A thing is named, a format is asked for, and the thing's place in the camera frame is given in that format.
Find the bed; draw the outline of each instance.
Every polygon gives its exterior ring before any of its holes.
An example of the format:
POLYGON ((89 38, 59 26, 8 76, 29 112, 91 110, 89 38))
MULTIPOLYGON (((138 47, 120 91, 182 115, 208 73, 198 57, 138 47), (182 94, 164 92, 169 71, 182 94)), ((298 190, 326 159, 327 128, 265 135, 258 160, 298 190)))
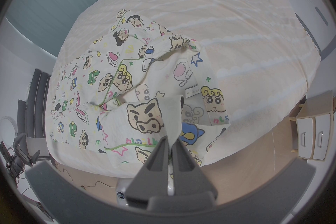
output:
POLYGON ((316 46, 288 0, 99 0, 74 23, 50 78, 46 138, 50 154, 61 164, 117 176, 109 169, 106 154, 83 153, 54 143, 50 111, 58 69, 111 32, 122 8, 156 20, 175 34, 191 36, 206 47, 231 122, 205 155, 206 165, 269 132, 304 97, 320 63, 316 46))

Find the cabinet handle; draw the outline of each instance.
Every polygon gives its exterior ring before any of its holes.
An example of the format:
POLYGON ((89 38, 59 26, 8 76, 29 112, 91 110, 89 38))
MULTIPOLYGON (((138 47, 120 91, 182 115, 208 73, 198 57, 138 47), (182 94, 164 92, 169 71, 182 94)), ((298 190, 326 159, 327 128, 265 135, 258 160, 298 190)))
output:
POLYGON ((323 138, 323 131, 322 131, 322 134, 321 134, 321 145, 320 145, 320 148, 322 147, 322 138, 323 138))

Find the cabinet door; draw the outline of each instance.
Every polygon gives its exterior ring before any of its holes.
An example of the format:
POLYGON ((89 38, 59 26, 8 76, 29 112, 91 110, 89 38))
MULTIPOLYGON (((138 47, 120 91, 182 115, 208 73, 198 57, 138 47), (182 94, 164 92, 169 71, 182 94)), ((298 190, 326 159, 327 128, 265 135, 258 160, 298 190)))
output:
POLYGON ((316 137, 313 159, 324 159, 329 142, 330 114, 316 117, 316 137))
POLYGON ((313 151, 313 119, 300 118, 296 120, 298 134, 298 155, 302 158, 310 158, 313 151))

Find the wooden floor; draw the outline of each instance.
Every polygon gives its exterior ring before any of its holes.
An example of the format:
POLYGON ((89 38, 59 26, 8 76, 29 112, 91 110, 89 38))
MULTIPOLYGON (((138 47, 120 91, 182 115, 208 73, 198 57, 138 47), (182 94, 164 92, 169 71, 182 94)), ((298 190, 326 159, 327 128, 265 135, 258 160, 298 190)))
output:
MULTIPOLYGON (((291 125, 285 117, 269 133, 245 149, 201 169, 218 190, 217 204, 223 204, 270 180, 297 156, 291 150, 291 125)), ((57 169, 61 176, 76 186, 84 186, 88 193, 116 203, 117 178, 87 173, 59 163, 57 169)))

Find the mattress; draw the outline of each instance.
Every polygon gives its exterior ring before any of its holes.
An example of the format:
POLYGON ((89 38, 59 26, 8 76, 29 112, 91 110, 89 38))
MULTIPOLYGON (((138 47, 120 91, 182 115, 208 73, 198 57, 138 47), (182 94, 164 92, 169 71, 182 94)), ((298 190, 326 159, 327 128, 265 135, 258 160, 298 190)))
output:
POLYGON ((211 164, 269 132, 305 95, 320 55, 288 0, 99 0, 76 20, 50 78, 45 114, 47 145, 61 164, 115 176, 106 154, 85 154, 53 142, 50 111, 58 69, 111 32, 126 8, 199 41, 207 51, 229 112, 231 126, 205 155, 211 164))

